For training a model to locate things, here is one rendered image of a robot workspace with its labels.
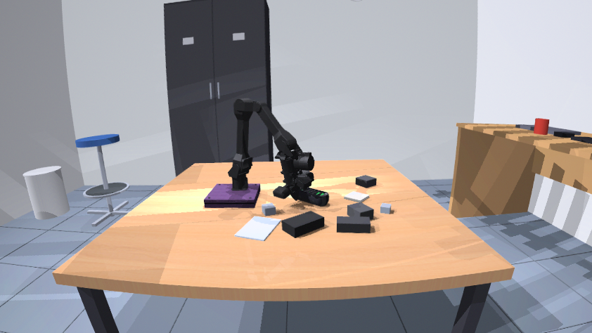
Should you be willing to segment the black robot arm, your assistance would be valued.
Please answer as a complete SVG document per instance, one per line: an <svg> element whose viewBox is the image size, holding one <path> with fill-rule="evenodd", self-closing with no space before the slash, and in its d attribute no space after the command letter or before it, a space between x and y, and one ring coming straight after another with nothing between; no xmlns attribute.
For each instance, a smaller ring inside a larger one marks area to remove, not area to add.
<svg viewBox="0 0 592 333"><path fill-rule="evenodd" d="M232 190L242 191L248 188L247 174L252 166L252 157L248 154L249 119L253 111L257 112L274 137L274 143L279 150L274 158L280 159L282 170L292 171L295 168L300 170L298 175L293 174L292 176L294 186L298 185L303 190L311 187L314 174L312 172L303 174L302 170L313 170L314 157L311 152L302 152L295 137L278 123L268 105L247 98L236 100L233 106L234 115L238 120L238 131L236 134L236 154L233 158L232 167L228 172L229 177L232 178Z"/></svg>

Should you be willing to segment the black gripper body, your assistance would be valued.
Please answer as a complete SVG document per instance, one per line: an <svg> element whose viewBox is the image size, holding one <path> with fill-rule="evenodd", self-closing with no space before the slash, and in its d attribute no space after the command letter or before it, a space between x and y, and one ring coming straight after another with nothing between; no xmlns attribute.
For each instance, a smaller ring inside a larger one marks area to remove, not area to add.
<svg viewBox="0 0 592 333"><path fill-rule="evenodd" d="M285 183L286 185L282 186L278 186L275 190L273 190L273 196L280 198L280 199L286 199L289 195L290 192L295 190L295 186L294 183L292 183L292 176L293 174L298 175L300 170L298 169L293 169L292 171L281 171L281 174L283 174L284 176L284 180L283 183ZM302 170L303 174L308 174L310 171L306 171L306 170Z"/></svg>

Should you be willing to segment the white flat rectangular sheet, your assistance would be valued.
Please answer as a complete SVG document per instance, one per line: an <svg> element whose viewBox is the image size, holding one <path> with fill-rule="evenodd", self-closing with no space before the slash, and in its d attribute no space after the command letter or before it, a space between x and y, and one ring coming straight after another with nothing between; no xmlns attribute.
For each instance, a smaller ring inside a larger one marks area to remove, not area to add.
<svg viewBox="0 0 592 333"><path fill-rule="evenodd" d="M264 241L280 223L280 221L280 219L276 218L254 216L234 236Z"/></svg>

